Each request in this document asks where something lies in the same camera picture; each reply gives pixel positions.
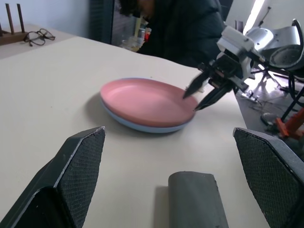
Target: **gray foam block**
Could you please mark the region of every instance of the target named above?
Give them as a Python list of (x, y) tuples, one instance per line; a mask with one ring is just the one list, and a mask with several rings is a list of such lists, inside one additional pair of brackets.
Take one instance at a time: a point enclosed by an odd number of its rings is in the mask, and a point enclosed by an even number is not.
[(169, 177), (170, 228), (228, 228), (212, 174), (178, 172)]

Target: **white machine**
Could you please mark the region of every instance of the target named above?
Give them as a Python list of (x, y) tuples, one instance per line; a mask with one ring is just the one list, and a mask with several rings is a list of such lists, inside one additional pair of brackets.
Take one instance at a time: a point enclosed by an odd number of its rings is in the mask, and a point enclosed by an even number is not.
[(202, 73), (192, 81), (184, 98), (197, 92), (208, 78), (209, 84), (215, 88), (195, 111), (216, 103), (232, 89), (244, 92), (248, 88), (244, 81), (250, 77), (251, 68), (258, 64), (280, 74), (304, 76), (301, 70), (304, 68), (303, 37), (301, 25), (295, 19), (291, 27), (273, 32), (254, 28), (246, 36), (232, 27), (226, 27), (218, 41), (221, 53), (215, 61), (199, 66)]

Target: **table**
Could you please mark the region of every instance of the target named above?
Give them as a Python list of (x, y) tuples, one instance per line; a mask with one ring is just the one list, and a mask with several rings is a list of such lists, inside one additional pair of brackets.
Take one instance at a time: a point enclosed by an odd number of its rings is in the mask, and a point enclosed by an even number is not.
[(100, 106), (100, 87), (122, 77), (146, 77), (185, 88), (198, 70), (79, 37), (47, 43), (21, 54), (14, 45), (0, 47), (0, 219), (67, 137), (104, 125), (100, 174), (85, 228), (168, 227), (166, 186), (177, 171), (215, 175), (231, 228), (269, 227), (232, 136), (234, 127), (245, 127), (233, 93), (197, 112), (182, 131), (136, 132)]

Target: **stacked plates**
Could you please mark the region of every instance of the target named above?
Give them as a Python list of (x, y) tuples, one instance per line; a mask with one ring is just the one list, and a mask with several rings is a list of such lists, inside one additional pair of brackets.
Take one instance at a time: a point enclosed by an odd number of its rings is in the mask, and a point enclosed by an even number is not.
[(182, 129), (194, 117), (194, 97), (182, 99), (184, 91), (175, 86), (143, 78), (110, 82), (101, 88), (106, 111), (118, 122), (149, 133)]

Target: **black eyeglasses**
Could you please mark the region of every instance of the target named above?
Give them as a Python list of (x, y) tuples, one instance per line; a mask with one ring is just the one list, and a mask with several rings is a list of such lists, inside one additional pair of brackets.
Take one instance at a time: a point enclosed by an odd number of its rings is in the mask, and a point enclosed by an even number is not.
[(24, 42), (29, 43), (29, 45), (32, 47), (32, 43), (42, 46), (46, 43), (46, 39), (55, 40), (56, 37), (52, 35), (49, 31), (42, 28), (37, 32), (29, 32), (23, 39)]

